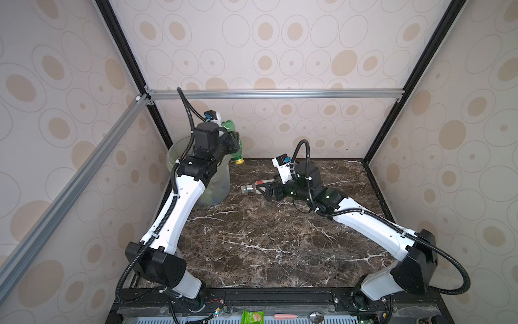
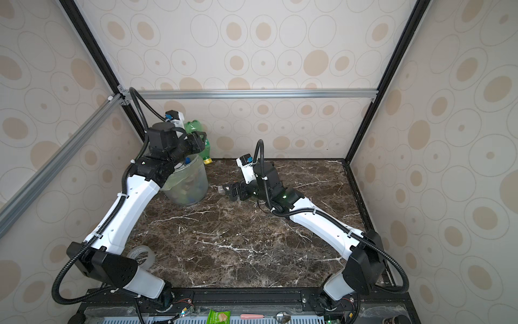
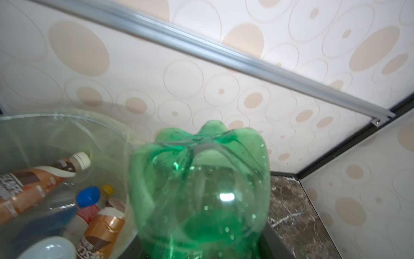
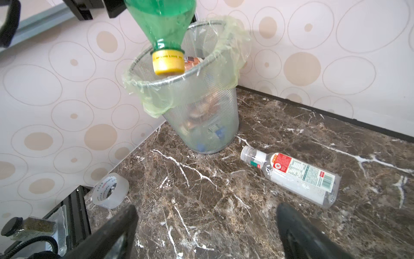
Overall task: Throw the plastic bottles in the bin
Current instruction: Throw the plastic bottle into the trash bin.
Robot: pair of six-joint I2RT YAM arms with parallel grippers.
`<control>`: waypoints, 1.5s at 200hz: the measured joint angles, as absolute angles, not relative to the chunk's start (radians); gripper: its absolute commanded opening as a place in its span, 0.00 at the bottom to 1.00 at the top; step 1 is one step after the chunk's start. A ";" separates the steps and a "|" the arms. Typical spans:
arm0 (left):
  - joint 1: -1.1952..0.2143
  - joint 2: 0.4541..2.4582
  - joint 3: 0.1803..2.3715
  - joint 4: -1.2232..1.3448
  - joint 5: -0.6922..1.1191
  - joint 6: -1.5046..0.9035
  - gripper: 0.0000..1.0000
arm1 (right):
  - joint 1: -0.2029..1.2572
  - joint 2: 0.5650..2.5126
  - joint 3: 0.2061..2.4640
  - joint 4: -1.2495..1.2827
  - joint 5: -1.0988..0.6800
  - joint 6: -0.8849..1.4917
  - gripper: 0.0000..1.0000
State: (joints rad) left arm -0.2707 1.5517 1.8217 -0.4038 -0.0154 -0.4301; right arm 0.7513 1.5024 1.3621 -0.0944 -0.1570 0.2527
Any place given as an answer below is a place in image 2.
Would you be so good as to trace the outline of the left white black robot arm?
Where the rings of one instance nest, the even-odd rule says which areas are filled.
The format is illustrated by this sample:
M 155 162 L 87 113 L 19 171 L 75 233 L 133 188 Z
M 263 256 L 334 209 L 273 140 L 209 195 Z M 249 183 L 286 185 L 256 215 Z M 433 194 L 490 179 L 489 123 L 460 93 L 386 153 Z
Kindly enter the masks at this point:
M 141 108 L 147 102 L 134 88 L 129 89 L 129 94 L 144 126 L 144 144 L 124 171 L 121 192 L 106 216 L 83 242 L 72 242 L 67 248 L 70 260 L 58 273 L 51 289 L 51 296 L 59 305 L 73 305 L 118 291 L 146 298 L 162 311 L 173 303 L 169 282 L 150 274 L 122 253 L 142 212 L 176 167 L 204 151 L 206 132 L 187 132 L 176 111 L 167 112 L 161 122 L 149 126 Z M 105 287 L 77 298 L 62 296 L 61 284 L 72 267 Z

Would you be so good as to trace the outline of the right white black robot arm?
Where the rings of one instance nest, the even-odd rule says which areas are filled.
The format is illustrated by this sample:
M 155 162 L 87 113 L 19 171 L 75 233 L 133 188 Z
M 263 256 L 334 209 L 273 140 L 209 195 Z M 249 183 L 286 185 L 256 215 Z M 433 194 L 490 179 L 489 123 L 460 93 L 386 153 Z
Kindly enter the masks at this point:
M 344 224 L 317 207 L 295 188 L 286 187 L 279 178 L 274 163 L 264 158 L 264 143 L 259 140 L 253 155 L 236 160 L 244 179 L 224 184 L 219 192 L 231 201 L 257 198 L 264 201 L 273 216 L 302 225 L 333 247 L 345 259 L 345 267 L 326 279 L 319 298 L 326 308 L 346 295 L 368 295 L 377 289 L 391 294 L 405 294 L 410 281 L 403 267 L 385 250 L 381 237 L 373 229 L 363 232 Z M 382 287 L 377 284 L 387 263 L 397 270 L 400 286 Z

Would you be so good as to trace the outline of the green Sprite bottle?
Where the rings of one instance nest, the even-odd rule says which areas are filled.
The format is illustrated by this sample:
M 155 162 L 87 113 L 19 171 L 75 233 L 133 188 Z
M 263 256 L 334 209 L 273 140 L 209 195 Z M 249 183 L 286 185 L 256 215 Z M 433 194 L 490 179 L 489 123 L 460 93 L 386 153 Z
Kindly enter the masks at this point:
M 198 120 L 188 121 L 186 123 L 186 131 L 189 134 L 194 133 L 196 135 L 198 144 L 203 143 L 203 145 L 197 149 L 198 155 L 203 160 L 203 163 L 205 165 L 212 163 L 213 160 L 210 157 L 210 143 L 203 125 Z

